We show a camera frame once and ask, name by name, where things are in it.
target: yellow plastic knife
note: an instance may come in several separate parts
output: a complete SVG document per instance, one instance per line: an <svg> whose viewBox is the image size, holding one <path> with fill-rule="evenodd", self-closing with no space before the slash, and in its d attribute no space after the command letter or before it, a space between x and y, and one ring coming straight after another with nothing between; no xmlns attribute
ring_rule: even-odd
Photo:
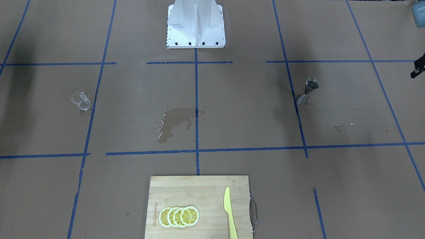
<svg viewBox="0 0 425 239"><path fill-rule="evenodd" d="M227 187L224 192L224 210L229 215L230 239L238 239L236 234L235 222L233 221L232 204L230 203L230 188Z"/></svg>

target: metal handle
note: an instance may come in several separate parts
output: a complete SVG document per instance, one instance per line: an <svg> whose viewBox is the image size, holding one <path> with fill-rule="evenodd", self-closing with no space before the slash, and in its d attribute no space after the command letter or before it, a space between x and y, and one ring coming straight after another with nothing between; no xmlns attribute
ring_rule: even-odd
<svg viewBox="0 0 425 239"><path fill-rule="evenodd" d="M256 225L256 224L257 224L257 222L258 222L258 217L257 217L257 204L255 203L254 199L252 199L252 195L251 195L251 194L249 194L249 199L250 199L250 201L251 201L251 202L253 202L253 204L254 204L254 209L255 209L255 222L254 222L254 225L252 225L252 232L254 232L255 225Z"/></svg>

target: cutting board handle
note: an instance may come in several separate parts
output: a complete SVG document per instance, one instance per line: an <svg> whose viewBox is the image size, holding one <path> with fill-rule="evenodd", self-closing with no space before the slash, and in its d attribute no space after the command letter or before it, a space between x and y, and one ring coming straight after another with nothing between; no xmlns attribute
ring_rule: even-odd
<svg viewBox="0 0 425 239"><path fill-rule="evenodd" d="M252 202L252 205L254 205L254 210L255 210L255 222L254 222L254 224L252 224L252 220L251 220L252 233L254 233L255 225L256 225L256 224L257 224L257 222L258 222L258 217L257 217L257 204L255 203L254 199L252 198L252 194L249 194L249 200L250 200L250 202Z"/></svg>

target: knife handle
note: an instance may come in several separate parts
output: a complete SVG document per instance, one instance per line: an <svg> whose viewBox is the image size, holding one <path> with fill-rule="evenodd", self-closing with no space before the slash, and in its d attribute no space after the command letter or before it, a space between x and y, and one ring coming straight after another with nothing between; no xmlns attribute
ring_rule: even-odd
<svg viewBox="0 0 425 239"><path fill-rule="evenodd" d="M233 221L233 213L229 213L229 230L230 230L230 239L238 239L236 234L235 222Z"/></svg>

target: white mounting plate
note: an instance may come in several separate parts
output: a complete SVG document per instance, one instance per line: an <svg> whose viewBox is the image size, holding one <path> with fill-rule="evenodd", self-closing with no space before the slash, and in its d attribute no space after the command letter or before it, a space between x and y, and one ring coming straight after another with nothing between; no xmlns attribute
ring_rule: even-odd
<svg viewBox="0 0 425 239"><path fill-rule="evenodd" d="M170 17L173 6L168 6L168 17ZM223 7L218 4L217 6L223 18ZM198 42L195 34L182 31L179 26L168 25L167 28L167 48L223 48L225 45L224 25L209 27L203 33L200 33Z"/></svg>

